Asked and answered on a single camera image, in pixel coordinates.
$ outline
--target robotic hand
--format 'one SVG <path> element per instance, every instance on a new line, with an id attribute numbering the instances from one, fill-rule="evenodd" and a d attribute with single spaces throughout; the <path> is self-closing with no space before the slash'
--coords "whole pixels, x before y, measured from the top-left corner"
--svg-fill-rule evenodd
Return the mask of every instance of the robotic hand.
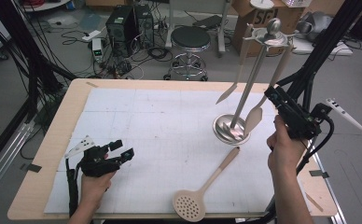
<path id="1" fill-rule="evenodd" d="M 130 161 L 134 156 L 133 149 L 129 149 L 120 154 L 120 157 L 105 159 L 104 155 L 122 147 L 122 141 L 111 142 L 103 147 L 91 147 L 84 151 L 84 156 L 79 162 L 82 172 L 87 176 L 99 177 L 120 169 L 120 165 Z"/>
<path id="2" fill-rule="evenodd" d="M 329 106 L 318 104 L 312 113 L 303 109 L 281 88 L 270 86 L 265 95 L 276 106 L 279 115 L 289 128 L 291 138 L 312 139 L 321 133 L 320 123 L 331 111 Z"/>

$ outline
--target white paper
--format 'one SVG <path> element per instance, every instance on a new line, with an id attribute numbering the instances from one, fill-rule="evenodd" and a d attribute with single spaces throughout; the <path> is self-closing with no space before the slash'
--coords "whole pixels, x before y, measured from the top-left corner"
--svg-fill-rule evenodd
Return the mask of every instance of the white paper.
<path id="1" fill-rule="evenodd" d="M 234 148 L 218 140 L 213 121 L 234 114 L 241 94 L 216 105 L 219 91 L 93 89 L 64 154 L 89 135 L 96 146 L 121 139 L 134 157 L 113 177 L 99 213 L 175 213 L 180 189 L 199 189 Z M 263 94 L 250 93 L 242 119 Z M 263 119 L 241 152 L 206 191 L 207 213 L 264 212 L 273 195 L 266 139 L 274 132 L 274 110 L 265 102 Z M 70 159 L 75 168 L 82 154 Z M 45 213 L 68 213 L 64 160 L 60 162 Z"/>

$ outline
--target ladle stand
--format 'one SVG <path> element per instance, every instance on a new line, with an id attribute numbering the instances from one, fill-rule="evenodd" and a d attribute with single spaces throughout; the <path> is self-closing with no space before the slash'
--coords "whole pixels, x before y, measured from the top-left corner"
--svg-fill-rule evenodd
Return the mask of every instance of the ladle stand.
<path id="1" fill-rule="evenodd" d="M 250 77 L 247 80 L 242 98 L 240 99 L 240 103 L 237 106 L 235 114 L 223 114 L 214 120 L 214 133 L 219 140 L 226 144 L 238 146 L 245 143 L 250 137 L 251 133 L 244 134 L 245 121 L 240 118 L 240 115 L 257 78 L 263 59 L 266 57 L 269 49 L 288 47 L 290 45 L 291 36 L 281 33 L 280 28 L 280 20 L 274 18 L 268 22 L 266 28 L 254 29 L 252 37 L 244 37 L 244 41 L 257 41 L 261 45 L 261 49 L 254 63 Z"/>

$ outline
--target human hand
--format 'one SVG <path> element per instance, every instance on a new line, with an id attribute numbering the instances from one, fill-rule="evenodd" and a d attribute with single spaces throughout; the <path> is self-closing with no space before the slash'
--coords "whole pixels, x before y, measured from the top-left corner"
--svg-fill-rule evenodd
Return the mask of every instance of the human hand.
<path id="1" fill-rule="evenodd" d="M 100 207 L 106 190 L 111 187 L 111 178 L 115 172 L 92 177 L 82 175 L 81 200 L 75 213 L 68 221 L 69 224 L 88 224 L 96 210 Z"/>
<path id="2" fill-rule="evenodd" d="M 111 178 L 115 172 L 100 177 L 82 176 L 81 180 L 81 201 L 79 204 L 94 205 L 95 209 L 100 207 L 103 195 L 111 187 Z"/>
<path id="3" fill-rule="evenodd" d="M 276 174 L 284 172 L 296 174 L 296 168 L 307 141 L 290 139 L 285 123 L 279 115 L 274 119 L 274 126 L 276 132 L 267 140 L 268 147 L 272 149 L 268 158 L 269 169 Z"/>

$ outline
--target computer tower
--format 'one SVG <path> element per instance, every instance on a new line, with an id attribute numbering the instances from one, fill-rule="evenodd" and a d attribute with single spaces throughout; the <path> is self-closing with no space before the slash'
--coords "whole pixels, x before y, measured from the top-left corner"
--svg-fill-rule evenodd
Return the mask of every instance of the computer tower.
<path id="1" fill-rule="evenodd" d="M 154 18 L 149 5 L 134 6 L 141 48 L 154 47 Z"/>
<path id="2" fill-rule="evenodd" d="M 138 36 L 132 6 L 116 6 L 105 23 L 115 55 L 132 55 L 132 41 Z"/>

